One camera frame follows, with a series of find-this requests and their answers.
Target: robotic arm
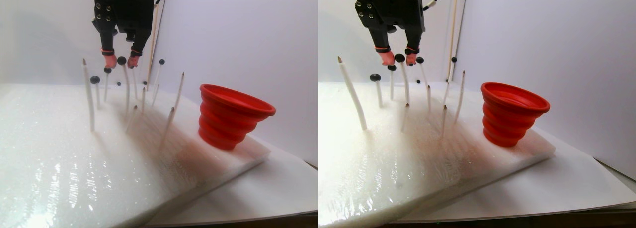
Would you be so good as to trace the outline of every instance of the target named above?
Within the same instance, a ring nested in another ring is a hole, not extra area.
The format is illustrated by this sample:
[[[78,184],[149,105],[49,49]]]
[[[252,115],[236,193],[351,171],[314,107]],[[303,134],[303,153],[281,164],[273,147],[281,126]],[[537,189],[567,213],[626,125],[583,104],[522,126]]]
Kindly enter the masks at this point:
[[[415,65],[420,53],[420,40],[425,31],[423,11],[435,5],[433,0],[423,7],[422,0],[357,0],[356,11],[365,28],[369,29],[375,51],[382,65],[394,65],[387,33],[394,33],[395,25],[406,33],[406,63]]]
[[[154,0],[95,0],[95,19],[93,25],[97,29],[102,42],[102,55],[105,58],[105,68],[116,66],[117,58],[113,48],[113,37],[126,33],[126,40],[132,42],[128,67],[137,66],[144,46],[153,26]]]

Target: black ball on stick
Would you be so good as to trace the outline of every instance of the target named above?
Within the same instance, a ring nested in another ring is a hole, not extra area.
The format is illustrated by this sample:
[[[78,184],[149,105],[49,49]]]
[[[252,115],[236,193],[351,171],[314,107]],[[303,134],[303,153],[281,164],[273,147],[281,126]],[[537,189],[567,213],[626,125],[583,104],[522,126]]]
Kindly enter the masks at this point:
[[[406,58],[404,57],[404,55],[402,55],[402,53],[398,53],[398,54],[395,56],[395,59],[396,59],[396,61],[397,61],[398,63],[404,62],[404,60],[406,60]]]
[[[377,82],[379,80],[382,80],[382,76],[380,76],[380,74],[371,74],[371,76],[369,76],[369,79],[371,79],[372,82]]]
[[[119,63],[119,65],[124,65],[126,64],[126,58],[123,56],[120,56],[117,58],[117,63]]]
[[[90,83],[92,83],[93,85],[95,85],[96,83],[99,83],[99,76],[92,76],[90,78]]]

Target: white foam block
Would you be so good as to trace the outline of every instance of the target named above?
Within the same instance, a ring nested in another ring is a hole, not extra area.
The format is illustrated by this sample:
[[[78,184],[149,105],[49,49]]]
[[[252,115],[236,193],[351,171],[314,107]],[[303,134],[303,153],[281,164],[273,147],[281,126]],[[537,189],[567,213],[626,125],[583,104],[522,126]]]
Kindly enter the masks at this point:
[[[159,212],[145,227],[244,222],[318,210],[318,171],[257,140],[272,149],[267,162],[181,209]]]
[[[398,222],[546,215],[636,201],[634,181],[621,174],[612,174],[615,172],[608,171],[591,156],[545,131],[536,131],[556,147],[553,158],[453,199],[440,209],[432,212],[415,210]],[[631,203],[616,208],[634,209],[636,206]]]
[[[345,85],[318,83],[321,227],[379,226],[418,207],[436,209],[443,201],[549,158],[555,149],[532,130],[511,148],[489,142],[482,132],[483,99],[478,92],[465,92],[457,124],[453,116],[459,92],[450,92],[442,138],[445,86],[432,87],[430,115],[423,85],[411,85],[408,108],[402,90],[379,108],[375,85],[354,86],[366,115],[366,131],[360,130]]]
[[[109,88],[91,133],[84,87],[0,85],[0,227],[140,226],[270,153],[249,136],[233,151],[210,146],[197,134],[198,105],[185,98],[158,149],[175,94],[159,92],[125,133],[121,88]]]

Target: white backdrop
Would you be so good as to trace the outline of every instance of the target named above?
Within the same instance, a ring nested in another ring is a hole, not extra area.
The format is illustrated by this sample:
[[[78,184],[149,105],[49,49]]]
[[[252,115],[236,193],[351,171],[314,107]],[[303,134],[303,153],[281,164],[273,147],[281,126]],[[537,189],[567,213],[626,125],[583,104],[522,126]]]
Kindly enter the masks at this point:
[[[431,0],[422,0],[424,4]],[[388,78],[389,70],[382,66],[380,56],[373,49],[373,40],[369,30],[364,28],[354,8],[356,0],[318,0],[318,80],[324,82],[343,81],[338,69],[337,56],[347,63],[347,69],[354,82],[370,82],[369,75],[378,73]],[[431,81],[447,79],[450,57],[450,31],[452,28],[452,6],[454,0],[438,0],[436,6],[424,12],[426,32],[422,34],[420,53],[424,58],[426,76]],[[457,0],[455,19],[455,44],[461,25],[464,0]],[[389,34],[389,45],[393,53],[404,54],[406,35],[397,29]],[[419,66],[417,73],[411,73],[412,82],[421,78]],[[402,82],[401,74],[396,80]]]
[[[82,58],[89,74],[104,80],[99,34],[91,23],[94,5],[94,0],[0,0],[0,82],[81,84]],[[153,37],[134,69],[139,81],[148,73]],[[132,43],[125,38],[118,33],[113,46],[116,56],[128,58]],[[117,81],[123,81],[119,66],[109,76],[110,84]]]
[[[636,0],[466,0],[455,76],[547,99],[536,125],[636,178]]]
[[[153,75],[200,103],[199,85],[245,92],[277,109],[257,135],[318,165],[316,0],[166,0]]]

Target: red collapsible cup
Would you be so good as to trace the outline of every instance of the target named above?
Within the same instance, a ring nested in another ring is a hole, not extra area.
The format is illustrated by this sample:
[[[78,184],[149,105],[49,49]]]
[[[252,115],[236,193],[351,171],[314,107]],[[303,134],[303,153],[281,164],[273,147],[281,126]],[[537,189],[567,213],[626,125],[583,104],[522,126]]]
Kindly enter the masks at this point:
[[[254,96],[218,85],[200,87],[201,117],[198,133],[219,149],[234,149],[256,124],[276,114],[276,108]]]
[[[504,83],[486,82],[483,94],[483,134],[498,146],[511,147],[523,138],[550,103],[524,89]]]

